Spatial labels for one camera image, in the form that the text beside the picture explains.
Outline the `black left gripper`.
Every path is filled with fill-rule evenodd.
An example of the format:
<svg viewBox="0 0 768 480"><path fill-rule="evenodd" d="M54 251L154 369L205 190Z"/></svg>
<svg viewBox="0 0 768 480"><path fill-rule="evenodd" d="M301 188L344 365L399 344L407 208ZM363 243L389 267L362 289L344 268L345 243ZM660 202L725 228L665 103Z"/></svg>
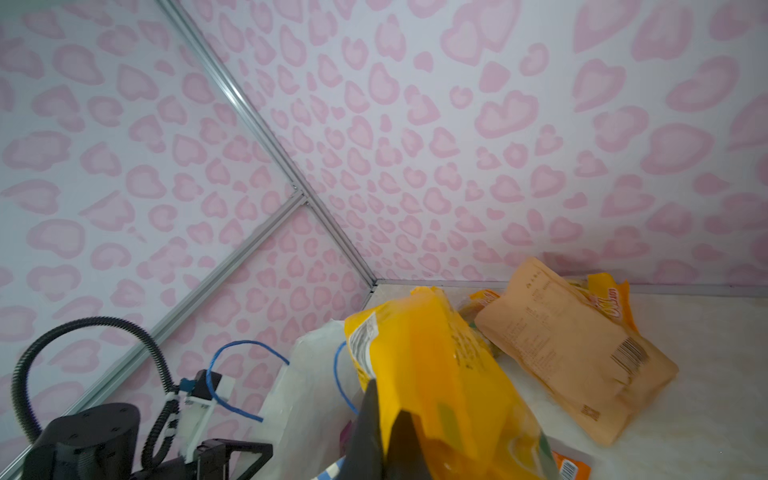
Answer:
<svg viewBox="0 0 768 480"><path fill-rule="evenodd" d="M190 461L179 457L163 462L154 469L137 471L129 479L227 480L230 478L230 460L234 453L256 456L256 460L238 476L238 479L252 479L273 457L273 445L210 439L195 448Z"/></svg>

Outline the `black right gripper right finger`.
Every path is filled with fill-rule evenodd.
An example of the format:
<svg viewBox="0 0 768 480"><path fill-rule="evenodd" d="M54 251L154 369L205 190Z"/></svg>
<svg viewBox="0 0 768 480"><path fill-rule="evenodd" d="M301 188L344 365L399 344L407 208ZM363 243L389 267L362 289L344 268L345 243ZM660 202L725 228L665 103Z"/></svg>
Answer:
<svg viewBox="0 0 768 480"><path fill-rule="evenodd" d="M385 478L388 480L432 479L409 412L401 411L392 427L385 460Z"/></svg>

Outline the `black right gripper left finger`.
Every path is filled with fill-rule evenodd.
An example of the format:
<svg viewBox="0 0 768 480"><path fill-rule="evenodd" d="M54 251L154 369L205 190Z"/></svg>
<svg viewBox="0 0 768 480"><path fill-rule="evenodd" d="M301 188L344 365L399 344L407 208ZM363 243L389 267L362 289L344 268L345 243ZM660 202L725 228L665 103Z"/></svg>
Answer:
<svg viewBox="0 0 768 480"><path fill-rule="evenodd" d="M378 385L376 380L370 380L338 479L382 480L384 478Z"/></svg>

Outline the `white blue checkered paper bag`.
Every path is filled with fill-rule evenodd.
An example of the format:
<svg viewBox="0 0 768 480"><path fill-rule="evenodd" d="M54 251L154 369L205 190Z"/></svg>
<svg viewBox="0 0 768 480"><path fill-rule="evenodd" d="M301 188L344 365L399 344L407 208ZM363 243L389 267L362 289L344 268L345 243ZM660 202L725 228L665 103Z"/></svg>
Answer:
<svg viewBox="0 0 768 480"><path fill-rule="evenodd" d="M273 447L256 479L312 479L344 456L364 396L345 340L343 323L331 320L296 341L247 436Z"/></svg>

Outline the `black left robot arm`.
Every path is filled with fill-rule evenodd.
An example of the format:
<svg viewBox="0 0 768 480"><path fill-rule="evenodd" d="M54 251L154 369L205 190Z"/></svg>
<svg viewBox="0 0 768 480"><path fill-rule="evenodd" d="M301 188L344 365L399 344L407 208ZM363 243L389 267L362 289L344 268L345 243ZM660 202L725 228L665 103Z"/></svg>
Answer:
<svg viewBox="0 0 768 480"><path fill-rule="evenodd" d="M127 403L104 404L53 420L24 460L23 479L228 479L234 452L257 460L241 475L253 477L273 457L267 443L206 440L187 463L182 457L154 469L134 472L139 409Z"/></svg>

